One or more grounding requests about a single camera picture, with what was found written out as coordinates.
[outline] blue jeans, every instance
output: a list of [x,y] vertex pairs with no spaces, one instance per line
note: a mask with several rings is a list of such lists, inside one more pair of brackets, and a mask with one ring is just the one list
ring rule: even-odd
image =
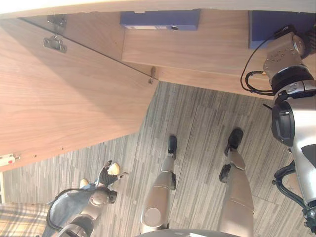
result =
[[[95,184],[87,184],[82,189],[95,190]],[[51,221],[58,226],[64,227],[65,223],[87,206],[93,192],[73,191],[61,195],[50,210]],[[56,231],[48,225],[43,237],[51,237]]]

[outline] wooden cabinet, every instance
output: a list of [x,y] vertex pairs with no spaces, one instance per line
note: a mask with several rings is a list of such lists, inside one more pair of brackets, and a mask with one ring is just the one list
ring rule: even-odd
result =
[[0,21],[0,154],[12,169],[137,132],[157,80],[52,32]]

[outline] blue panel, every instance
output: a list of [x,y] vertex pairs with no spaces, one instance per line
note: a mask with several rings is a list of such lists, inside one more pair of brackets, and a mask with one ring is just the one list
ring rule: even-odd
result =
[[120,24],[128,29],[169,29],[196,31],[200,9],[190,11],[122,12]]
[[249,12],[249,48],[256,48],[275,31],[285,25],[293,24],[298,32],[306,32],[316,21],[315,13],[286,11]]

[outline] wire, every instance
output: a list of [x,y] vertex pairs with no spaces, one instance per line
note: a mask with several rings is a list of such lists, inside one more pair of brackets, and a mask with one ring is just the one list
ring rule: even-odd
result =
[[245,78],[245,82],[246,82],[246,85],[248,86],[248,88],[252,91],[252,92],[255,92],[257,94],[260,94],[260,95],[269,95],[269,96],[273,96],[273,91],[272,90],[259,90],[259,89],[256,89],[254,88],[252,85],[250,85],[249,83],[249,78],[250,76],[253,76],[254,74],[262,74],[263,72],[262,71],[253,71],[253,72],[250,72],[246,75],[246,78]]
[[54,205],[54,203],[58,200],[58,198],[60,198],[61,195],[67,193],[67,192],[71,192],[71,191],[82,191],[82,192],[94,192],[95,190],[86,190],[86,189],[65,189],[63,191],[61,191],[54,199],[54,201],[52,202],[51,206],[48,209],[47,215],[46,215],[46,222],[48,224],[49,227],[51,227],[52,229],[56,230],[56,231],[61,231],[63,229],[63,227],[60,227],[58,225],[55,225],[51,219],[50,219],[50,211],[52,206]]
[[253,89],[247,89],[246,87],[244,87],[244,85],[243,85],[243,83],[242,83],[242,77],[243,77],[243,75],[244,75],[244,73],[245,73],[245,71],[246,71],[246,68],[247,68],[247,66],[248,66],[248,64],[249,64],[249,62],[250,62],[250,60],[251,60],[251,58],[252,58],[252,56],[255,54],[255,52],[257,52],[257,50],[263,45],[263,44],[265,44],[268,40],[270,40],[271,38],[273,38],[274,37],[274,35],[271,35],[270,37],[268,37],[266,40],[264,40],[261,44],[259,44],[259,46],[252,52],[252,54],[250,55],[250,57],[248,58],[248,60],[247,60],[247,62],[246,62],[246,65],[245,65],[245,67],[244,67],[244,69],[243,69],[243,71],[242,71],[242,73],[241,73],[241,76],[240,76],[240,84],[241,84],[241,87],[244,89],[244,90],[246,90],[246,91],[249,91],[249,92],[251,92],[251,93],[257,93],[257,94],[263,94],[263,95],[269,95],[269,94],[266,94],[266,93],[264,93],[264,92],[261,92],[260,90],[257,90],[256,88],[254,88],[253,87]]
[[291,192],[289,189],[287,189],[283,185],[283,182],[282,182],[283,178],[286,175],[289,175],[289,174],[292,174],[292,173],[295,173],[295,163],[294,163],[294,161],[292,161],[291,164],[289,164],[288,166],[279,169],[275,173],[275,181],[274,181],[274,183],[276,184],[277,189],[279,189],[279,191],[282,194],[284,194],[288,198],[292,199],[297,204],[299,204],[304,210],[306,210],[306,206],[304,204],[303,199],[300,196],[296,195],[295,193]]

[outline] person's leg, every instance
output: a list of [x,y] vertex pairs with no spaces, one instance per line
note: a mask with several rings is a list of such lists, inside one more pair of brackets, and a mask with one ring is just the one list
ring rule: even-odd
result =
[[225,149],[229,164],[223,166],[220,181],[227,183],[218,230],[239,237],[253,237],[254,207],[245,164],[237,148],[241,129],[234,129]]
[[170,136],[168,155],[161,166],[160,175],[151,187],[140,218],[140,233],[168,229],[171,190],[176,189],[176,176],[173,173],[176,158],[177,139]]

